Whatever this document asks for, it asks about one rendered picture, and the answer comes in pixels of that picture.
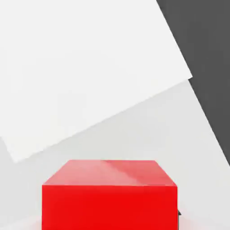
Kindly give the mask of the small red cube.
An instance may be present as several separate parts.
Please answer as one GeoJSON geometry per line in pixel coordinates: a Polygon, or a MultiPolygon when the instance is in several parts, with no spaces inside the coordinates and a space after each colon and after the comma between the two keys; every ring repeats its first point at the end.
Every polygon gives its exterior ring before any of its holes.
{"type": "Polygon", "coordinates": [[[178,230],[177,185],[153,160],[69,160],[42,185],[42,230],[178,230]]]}

